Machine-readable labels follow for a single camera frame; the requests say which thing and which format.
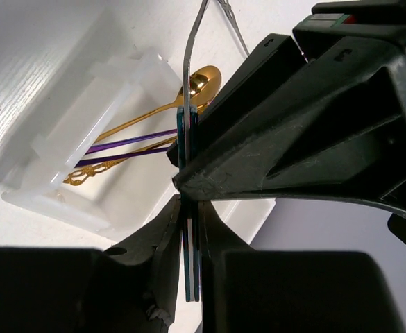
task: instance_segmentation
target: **spoon bowl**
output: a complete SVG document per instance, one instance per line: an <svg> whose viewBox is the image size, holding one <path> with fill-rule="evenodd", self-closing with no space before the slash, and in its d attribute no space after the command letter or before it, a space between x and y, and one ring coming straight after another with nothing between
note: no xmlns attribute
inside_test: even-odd
<svg viewBox="0 0 406 333"><path fill-rule="evenodd" d="M200 68L198 71L190 76L190 103L192 105L195 105L197 110L200 110L201 108L207 106L214 99L220 87L221 72L217 67L208 65ZM140 121L147 119L157 113L171 108L177 108L178 106L183 104L184 93L183 87L181 87L175 101L173 101L172 103L156 108L150 112L147 112L146 114L143 114L115 128L112 128L107 132L104 132L103 134L98 136L98 139L96 139L95 143L104 140L106 137L109 137L119 132L120 130L130 127L136 123L139 123Z"/></svg>

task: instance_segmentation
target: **plastic box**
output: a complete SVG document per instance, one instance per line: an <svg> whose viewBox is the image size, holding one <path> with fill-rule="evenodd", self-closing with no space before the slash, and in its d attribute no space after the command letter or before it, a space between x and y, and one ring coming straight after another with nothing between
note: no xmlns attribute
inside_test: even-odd
<svg viewBox="0 0 406 333"><path fill-rule="evenodd" d="M80 62L75 63L76 68L81 66ZM153 50L140 59L112 56L107 62L89 62L77 72L74 80L82 85L75 86L71 76L61 75L46 92L52 105L62 106L68 94L62 88L69 85L69 91L75 89L75 96L65 109L48 113L44 103L40 103L34 110L47 115L40 117L41 131L27 142L29 149L24 158L20 157L25 161L19 165L20 172L13 173L19 178L19 184L2 197L14 205L119 241L150 221L176 193L171 177L178 170L169 163L165 153L127 160L88 178L81 186L62 182L99 134L170 103L182 84L167 62ZM167 110L107 141L174 127L176 110ZM18 128L18 131L25 130L25 124ZM101 154L125 153L144 145L132 144ZM236 233L251 241L274 201L226 201L215 206Z"/></svg>

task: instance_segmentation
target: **spoon handle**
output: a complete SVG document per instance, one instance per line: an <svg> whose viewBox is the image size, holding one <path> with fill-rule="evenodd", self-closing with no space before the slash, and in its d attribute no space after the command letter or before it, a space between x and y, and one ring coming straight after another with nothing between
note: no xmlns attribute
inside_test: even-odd
<svg viewBox="0 0 406 333"><path fill-rule="evenodd" d="M135 125L136 123L139 123L140 121L145 120L145 119L147 119L147 118L149 118L149 117L151 117L151 116L153 116L153 115L155 115L157 113L160 113L160 112L168 110L168 109L175 108L175 107L178 106L177 104L178 104L178 102L174 101L172 103L160 106L157 109L154 109L154 110L152 110L150 112L147 112L147 113L145 113L145 114L143 114L143 115L141 115L139 117L136 117L136 118L134 118L134 119L132 119L130 121L127 121L126 123L123 123L123 124L121 124L121 125L119 125L119 126L117 126L115 128L112 128L111 130L108 130L107 132L104 132L101 135L99 135L98 139L96 139L95 143L99 142L101 140L104 140L106 137L114 135L115 133L119 132L120 130L123 130L123 129L125 129L127 127L130 127L132 125Z"/></svg>
<svg viewBox="0 0 406 333"><path fill-rule="evenodd" d="M151 149L159 148L161 146L164 146L165 144L171 144L175 140L176 137L170 137L169 139L165 139L155 144L151 144L147 147L137 149L136 151L132 151L132 153L139 153L141 151L149 151ZM98 173L103 173L108 169L114 167L115 165L118 165L126 160L128 160L128 158L121 158L120 160L113 160L108 162L102 162L95 165L83 166L82 168L69 173L67 177L64 179L64 183L73 186L79 186L83 184L88 178L94 177Z"/></svg>
<svg viewBox="0 0 406 333"><path fill-rule="evenodd" d="M125 146L127 144L133 144L135 142L140 142L144 140L150 140L155 137L162 137L165 135L171 135L171 134L176 134L176 129L174 130L164 130L162 132L157 132L157 133L152 133L148 135L142 135L141 137L133 137L131 139L125 139L125 140L119 140L115 142L109 142L108 144L95 144L89 148L89 150L85 153L87 154L92 154L92 153L97 153L98 151L105 151L107 149L115 148L115 147L120 147L120 146Z"/></svg>

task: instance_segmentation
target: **red part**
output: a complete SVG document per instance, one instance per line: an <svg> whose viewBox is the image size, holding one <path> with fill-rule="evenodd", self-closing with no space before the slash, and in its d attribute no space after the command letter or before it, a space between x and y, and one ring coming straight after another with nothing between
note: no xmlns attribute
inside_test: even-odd
<svg viewBox="0 0 406 333"><path fill-rule="evenodd" d="M357 20L354 15L350 15L347 19L344 20L344 24L355 24Z"/></svg>

